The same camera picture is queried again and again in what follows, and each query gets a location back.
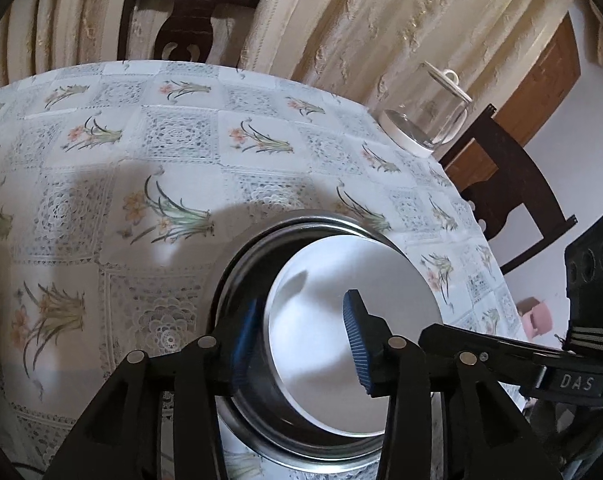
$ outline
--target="door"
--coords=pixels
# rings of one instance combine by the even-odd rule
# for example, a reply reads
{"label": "door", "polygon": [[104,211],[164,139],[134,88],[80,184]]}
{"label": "door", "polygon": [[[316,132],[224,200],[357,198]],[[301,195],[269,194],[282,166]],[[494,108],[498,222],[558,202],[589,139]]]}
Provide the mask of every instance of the door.
{"label": "door", "polygon": [[[495,121],[525,146],[555,112],[580,75],[575,31],[567,14],[533,68],[495,115]],[[497,167],[473,140],[445,170],[461,191],[470,184],[488,180]]]}

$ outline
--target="curtain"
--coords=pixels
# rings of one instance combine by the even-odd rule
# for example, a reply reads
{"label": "curtain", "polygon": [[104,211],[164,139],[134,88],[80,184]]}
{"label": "curtain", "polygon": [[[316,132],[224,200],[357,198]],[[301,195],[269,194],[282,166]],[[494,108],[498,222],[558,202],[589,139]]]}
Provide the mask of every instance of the curtain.
{"label": "curtain", "polygon": [[[419,91],[423,60],[459,74],[469,123],[498,108],[552,37],[572,0],[261,0],[219,6],[208,62],[291,78],[377,116]],[[61,66],[116,59],[123,0],[15,0],[0,22],[0,86]],[[171,0],[140,2],[128,56],[150,57]]]}
{"label": "curtain", "polygon": [[[378,116],[419,91],[411,75],[427,60],[458,73],[474,99],[470,123],[489,102],[499,108],[508,99],[572,1],[262,0],[242,66],[345,96]],[[304,47],[283,48],[291,39]]]}

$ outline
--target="pink object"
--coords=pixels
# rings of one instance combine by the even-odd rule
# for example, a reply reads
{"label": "pink object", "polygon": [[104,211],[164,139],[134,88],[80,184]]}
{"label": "pink object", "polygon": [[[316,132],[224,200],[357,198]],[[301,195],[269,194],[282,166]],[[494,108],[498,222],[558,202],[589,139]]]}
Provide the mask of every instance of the pink object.
{"label": "pink object", "polygon": [[550,332],[552,330],[552,314],[548,305],[544,301],[536,304],[521,316],[521,324],[528,340]]}

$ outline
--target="tablecloth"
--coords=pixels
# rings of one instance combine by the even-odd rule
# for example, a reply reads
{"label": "tablecloth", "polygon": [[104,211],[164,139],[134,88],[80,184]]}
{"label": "tablecloth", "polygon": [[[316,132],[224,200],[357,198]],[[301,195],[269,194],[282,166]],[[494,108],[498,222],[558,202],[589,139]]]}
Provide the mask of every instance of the tablecloth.
{"label": "tablecloth", "polygon": [[[273,76],[162,61],[86,64],[1,88],[9,457],[45,468],[127,352],[176,351],[201,330],[201,286],[224,245],[300,208],[387,235],[444,322],[525,339],[468,204],[435,160],[398,148],[359,104]],[[231,478],[315,478],[222,432]],[[374,469],[340,478],[355,476]]]}

